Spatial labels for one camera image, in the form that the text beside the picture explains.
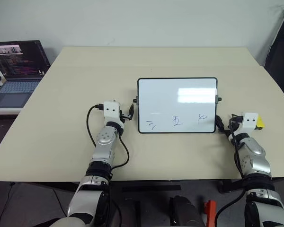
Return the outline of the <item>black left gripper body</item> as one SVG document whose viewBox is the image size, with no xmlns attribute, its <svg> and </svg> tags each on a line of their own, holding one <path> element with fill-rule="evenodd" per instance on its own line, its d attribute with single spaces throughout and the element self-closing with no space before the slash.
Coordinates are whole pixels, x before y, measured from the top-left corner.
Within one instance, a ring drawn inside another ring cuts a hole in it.
<svg viewBox="0 0 284 227">
<path fill-rule="evenodd" d="M 122 123 L 125 123 L 125 120 L 131 120 L 131 115 L 125 114 L 122 111 L 120 111 L 120 120 Z"/>
</svg>

